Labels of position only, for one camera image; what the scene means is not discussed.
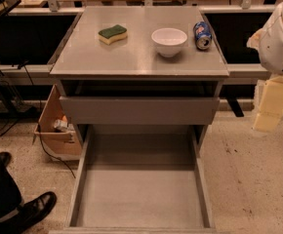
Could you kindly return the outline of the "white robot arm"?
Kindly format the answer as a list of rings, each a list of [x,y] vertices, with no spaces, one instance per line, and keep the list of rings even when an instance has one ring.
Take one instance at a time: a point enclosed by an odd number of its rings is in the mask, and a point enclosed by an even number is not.
[[[283,2],[271,14],[263,28],[253,34],[247,47],[256,49],[263,68],[271,72],[263,93],[253,129],[272,132],[283,117]]]

